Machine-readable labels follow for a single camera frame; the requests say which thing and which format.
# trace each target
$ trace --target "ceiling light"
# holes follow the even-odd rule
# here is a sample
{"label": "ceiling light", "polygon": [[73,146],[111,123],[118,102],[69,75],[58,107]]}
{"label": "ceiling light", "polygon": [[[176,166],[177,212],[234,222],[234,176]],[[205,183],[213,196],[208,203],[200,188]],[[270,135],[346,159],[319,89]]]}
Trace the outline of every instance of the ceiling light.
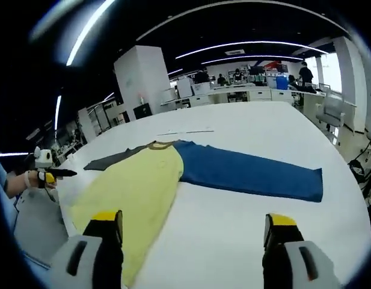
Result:
{"label": "ceiling light", "polygon": [[0,154],[0,157],[16,157],[18,155],[28,155],[28,152],[7,152],[4,154]]}
{"label": "ceiling light", "polygon": [[107,100],[108,98],[110,98],[113,94],[114,94],[114,92],[112,92],[110,95],[108,95],[108,96],[104,99],[104,101]]}
{"label": "ceiling light", "polygon": [[210,50],[210,49],[213,49],[213,48],[220,48],[220,47],[231,46],[231,45],[243,45],[243,44],[281,44],[281,45],[290,45],[290,46],[296,46],[296,47],[300,47],[300,48],[307,48],[307,49],[315,50],[315,51],[318,51],[318,52],[321,52],[321,53],[324,53],[324,54],[328,54],[328,52],[323,51],[323,50],[320,50],[318,48],[314,48],[314,47],[310,47],[310,46],[302,45],[302,44],[296,44],[296,43],[281,42],[281,41],[244,41],[244,42],[233,42],[233,43],[226,43],[226,44],[220,44],[220,45],[206,47],[206,48],[203,48],[203,49],[195,50],[195,51],[192,51],[192,52],[189,52],[189,53],[186,53],[186,54],[177,56],[176,59],[179,59],[179,58],[182,58],[182,57],[185,57],[185,56],[194,54],[194,53],[198,53],[198,52],[201,52],[201,51]]}
{"label": "ceiling light", "polygon": [[174,74],[174,73],[176,73],[176,72],[180,72],[180,71],[182,71],[182,70],[183,70],[183,69],[181,68],[181,69],[179,69],[179,70],[172,71],[172,72],[168,73],[168,75]]}
{"label": "ceiling light", "polygon": [[88,35],[89,30],[93,27],[93,25],[96,23],[98,18],[102,15],[102,13],[105,12],[106,9],[109,8],[110,5],[113,4],[115,0],[106,0],[97,10],[93,13],[93,15],[90,17],[88,23],[84,26],[84,29],[81,31],[80,35],[78,36],[75,45],[73,46],[72,51],[70,52],[69,58],[67,60],[66,66],[69,66],[72,64],[73,60],[76,57],[76,54],[78,52],[79,47],[82,45],[82,42],[84,41],[85,37]]}
{"label": "ceiling light", "polygon": [[291,57],[291,56],[278,56],[278,55],[247,55],[247,56],[236,56],[236,57],[228,57],[228,58],[222,58],[222,59],[216,59],[211,61],[203,62],[202,64],[217,62],[217,61],[223,61],[223,60],[231,60],[231,59],[238,59],[238,58],[286,58],[286,59],[294,59],[294,60],[303,60],[303,58],[298,57]]}
{"label": "ceiling light", "polygon": [[58,112],[60,111],[61,95],[57,98],[57,105],[55,107],[54,130],[57,130]]}

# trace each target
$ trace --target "white pillar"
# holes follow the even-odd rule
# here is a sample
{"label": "white pillar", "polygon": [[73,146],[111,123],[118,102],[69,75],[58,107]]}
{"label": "white pillar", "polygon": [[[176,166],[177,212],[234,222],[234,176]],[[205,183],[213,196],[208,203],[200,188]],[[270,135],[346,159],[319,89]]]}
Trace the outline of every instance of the white pillar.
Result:
{"label": "white pillar", "polygon": [[317,78],[319,79],[319,83],[324,83],[324,74],[323,74],[323,64],[322,58],[316,57],[316,66],[317,66]]}
{"label": "white pillar", "polygon": [[91,142],[96,138],[96,132],[94,131],[93,125],[91,124],[91,120],[88,114],[88,110],[83,108],[82,110],[78,111],[78,119],[81,125],[82,133],[84,134],[87,142]]}
{"label": "white pillar", "polygon": [[346,101],[357,106],[353,129],[364,133],[367,114],[367,86],[361,55],[358,48],[346,37],[334,39],[334,46],[342,76],[342,94]]}
{"label": "white pillar", "polygon": [[133,109],[141,105],[141,98],[153,114],[164,111],[162,93],[170,83],[160,47],[134,46],[114,63],[114,71],[130,120],[136,119]]}

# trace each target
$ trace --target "wrist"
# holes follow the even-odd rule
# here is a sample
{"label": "wrist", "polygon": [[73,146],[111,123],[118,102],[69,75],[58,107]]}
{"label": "wrist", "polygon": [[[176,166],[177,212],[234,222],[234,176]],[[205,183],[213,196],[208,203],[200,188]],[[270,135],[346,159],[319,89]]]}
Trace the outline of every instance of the wrist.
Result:
{"label": "wrist", "polygon": [[36,170],[30,170],[28,174],[29,183],[32,187],[38,188],[38,172]]}

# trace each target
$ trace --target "computer monitor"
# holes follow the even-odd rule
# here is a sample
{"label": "computer monitor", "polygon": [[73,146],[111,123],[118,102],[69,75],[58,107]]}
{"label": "computer monitor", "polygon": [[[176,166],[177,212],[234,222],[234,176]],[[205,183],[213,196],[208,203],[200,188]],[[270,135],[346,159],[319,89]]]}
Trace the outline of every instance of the computer monitor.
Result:
{"label": "computer monitor", "polygon": [[251,66],[250,75],[259,75],[264,72],[265,71],[263,66]]}
{"label": "computer monitor", "polygon": [[281,73],[288,73],[288,66],[286,66],[285,64],[278,64],[276,66],[276,69]]}

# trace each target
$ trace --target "table surface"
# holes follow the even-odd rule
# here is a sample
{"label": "table surface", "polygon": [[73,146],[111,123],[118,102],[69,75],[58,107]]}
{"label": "table surface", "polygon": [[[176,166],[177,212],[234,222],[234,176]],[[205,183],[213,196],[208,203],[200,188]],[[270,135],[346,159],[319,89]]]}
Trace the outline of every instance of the table surface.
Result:
{"label": "table surface", "polygon": [[251,91],[264,92],[264,91],[267,91],[267,90],[269,91],[269,89],[270,88],[268,86],[250,86],[250,85],[243,85],[243,84],[241,84],[241,85],[230,85],[230,86],[224,86],[224,87],[215,87],[214,89],[211,89],[207,93],[203,93],[203,94],[200,94],[200,95],[187,96],[185,98],[178,98],[178,99],[176,98],[176,99],[172,99],[170,101],[163,102],[161,104],[161,106],[167,105],[167,104],[170,104],[170,103],[176,102],[176,101],[184,101],[185,99],[199,98],[199,97],[202,97],[202,96],[220,95],[220,94],[223,94],[223,93],[234,93],[234,92],[251,92]]}
{"label": "table surface", "polygon": [[[304,95],[310,95],[310,96],[320,96],[322,98],[325,97],[325,93],[311,93],[311,92],[299,92],[297,90],[291,90],[291,92],[297,92],[297,93],[302,93]],[[357,107],[355,104],[353,104],[352,102],[349,102],[349,101],[344,101],[346,104],[352,106],[352,107]]]}
{"label": "table surface", "polygon": [[[213,131],[186,133],[187,131]],[[245,154],[322,168],[321,203],[256,196],[179,183],[167,221],[133,288],[262,288],[265,215],[295,219],[346,282],[371,247],[360,188],[342,156],[301,113],[284,102],[206,105],[157,114],[116,126],[63,163],[78,174],[58,183],[69,235],[76,234],[68,206],[101,172],[91,160],[153,140],[188,140]]]}

